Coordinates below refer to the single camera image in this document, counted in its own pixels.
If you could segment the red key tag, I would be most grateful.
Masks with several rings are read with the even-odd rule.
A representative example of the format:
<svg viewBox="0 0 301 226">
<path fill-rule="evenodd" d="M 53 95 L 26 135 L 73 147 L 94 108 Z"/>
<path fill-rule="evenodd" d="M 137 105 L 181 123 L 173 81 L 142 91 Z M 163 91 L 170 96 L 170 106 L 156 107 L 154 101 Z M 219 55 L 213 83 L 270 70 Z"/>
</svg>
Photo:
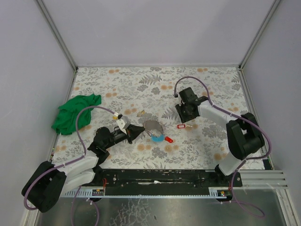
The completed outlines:
<svg viewBox="0 0 301 226">
<path fill-rule="evenodd" d="M 191 125 L 186 125 L 186 124 L 178 124 L 176 126 L 178 129 L 185 129 L 185 128 L 193 128 Z"/>
</svg>

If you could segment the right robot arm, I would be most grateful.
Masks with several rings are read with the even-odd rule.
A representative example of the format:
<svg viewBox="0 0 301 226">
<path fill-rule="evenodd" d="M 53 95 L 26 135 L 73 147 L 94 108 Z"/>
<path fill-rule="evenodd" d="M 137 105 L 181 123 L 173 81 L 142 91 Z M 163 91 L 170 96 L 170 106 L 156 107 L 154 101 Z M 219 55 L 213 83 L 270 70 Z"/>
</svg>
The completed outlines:
<svg viewBox="0 0 301 226">
<path fill-rule="evenodd" d="M 229 153 L 217 165 L 215 171 L 225 176 L 231 175 L 249 155 L 265 145 L 253 114 L 235 116 L 214 105 L 208 97 L 198 97 L 190 87 L 174 94 L 174 97 L 180 101 L 175 108 L 182 123 L 203 117 L 226 130 Z"/>
</svg>

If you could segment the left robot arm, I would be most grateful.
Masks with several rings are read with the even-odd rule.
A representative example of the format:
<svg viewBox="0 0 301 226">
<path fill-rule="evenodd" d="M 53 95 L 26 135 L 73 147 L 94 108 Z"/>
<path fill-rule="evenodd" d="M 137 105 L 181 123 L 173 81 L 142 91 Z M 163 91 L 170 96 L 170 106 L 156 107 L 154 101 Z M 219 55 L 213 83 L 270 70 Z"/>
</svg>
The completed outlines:
<svg viewBox="0 0 301 226">
<path fill-rule="evenodd" d="M 115 127 L 114 131 L 101 127 L 97 129 L 86 154 L 67 163 L 42 162 L 21 191 L 26 209 L 47 212 L 62 194 L 95 181 L 101 172 L 100 164 L 110 155 L 108 148 L 123 141 L 131 144 L 144 131 L 145 127 L 132 124 L 125 131 L 119 127 Z"/>
</svg>

